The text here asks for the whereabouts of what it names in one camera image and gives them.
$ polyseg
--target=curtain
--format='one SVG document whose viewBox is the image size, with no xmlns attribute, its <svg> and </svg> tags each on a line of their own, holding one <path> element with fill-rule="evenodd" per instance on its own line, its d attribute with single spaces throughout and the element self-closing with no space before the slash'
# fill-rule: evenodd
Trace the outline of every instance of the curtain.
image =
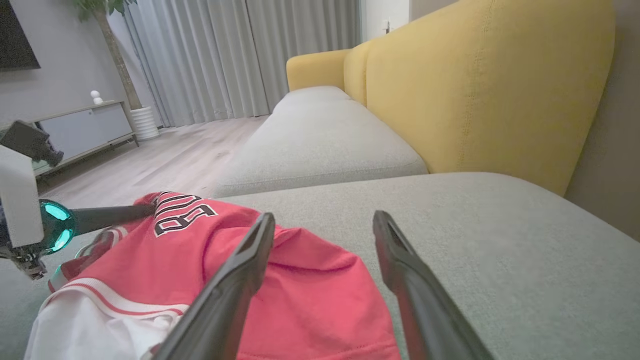
<svg viewBox="0 0 640 360">
<path fill-rule="evenodd" d="M 360 43 L 357 0 L 247 0 L 269 110 L 289 91 L 286 63 L 296 55 Z"/>
<path fill-rule="evenodd" d="M 166 126 L 266 115 L 291 56 L 360 38 L 358 0 L 138 1 L 125 19 Z"/>
</svg>

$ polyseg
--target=basketball jersey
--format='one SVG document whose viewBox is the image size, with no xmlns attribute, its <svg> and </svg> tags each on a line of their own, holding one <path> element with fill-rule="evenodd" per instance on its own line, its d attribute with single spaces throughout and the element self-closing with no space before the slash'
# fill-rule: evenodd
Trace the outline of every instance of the basketball jersey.
<svg viewBox="0 0 640 360">
<path fill-rule="evenodd" d="M 150 358 L 260 215 L 172 192 L 137 203 L 156 204 L 155 217 L 103 231 L 58 268 L 26 359 Z M 362 260 L 305 229 L 276 226 L 237 358 L 400 355 L 388 309 Z"/>
</svg>

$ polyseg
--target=yellow sofa backrest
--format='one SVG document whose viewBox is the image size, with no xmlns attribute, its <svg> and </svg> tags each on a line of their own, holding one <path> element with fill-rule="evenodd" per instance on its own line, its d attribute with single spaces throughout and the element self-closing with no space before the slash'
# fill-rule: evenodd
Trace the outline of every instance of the yellow sofa backrest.
<svg viewBox="0 0 640 360">
<path fill-rule="evenodd" d="M 611 0 L 461 0 L 375 40 L 367 107 L 432 173 L 496 172 L 563 195 L 614 21 Z"/>
</svg>

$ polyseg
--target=sofa armrest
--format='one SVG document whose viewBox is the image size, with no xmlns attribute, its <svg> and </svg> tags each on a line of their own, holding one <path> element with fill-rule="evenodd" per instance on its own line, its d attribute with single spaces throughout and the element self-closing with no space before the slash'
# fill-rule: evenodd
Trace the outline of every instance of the sofa armrest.
<svg viewBox="0 0 640 360">
<path fill-rule="evenodd" d="M 344 90 L 344 58 L 350 51 L 325 51 L 292 57 L 287 61 L 289 91 L 323 85 Z"/>
</svg>

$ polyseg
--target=television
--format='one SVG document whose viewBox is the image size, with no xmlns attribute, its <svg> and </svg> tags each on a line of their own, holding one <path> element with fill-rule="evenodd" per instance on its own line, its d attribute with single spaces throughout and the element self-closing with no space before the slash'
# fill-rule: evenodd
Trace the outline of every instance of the television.
<svg viewBox="0 0 640 360">
<path fill-rule="evenodd" d="M 39 69 L 9 0 L 0 0 L 0 71 Z"/>
</svg>

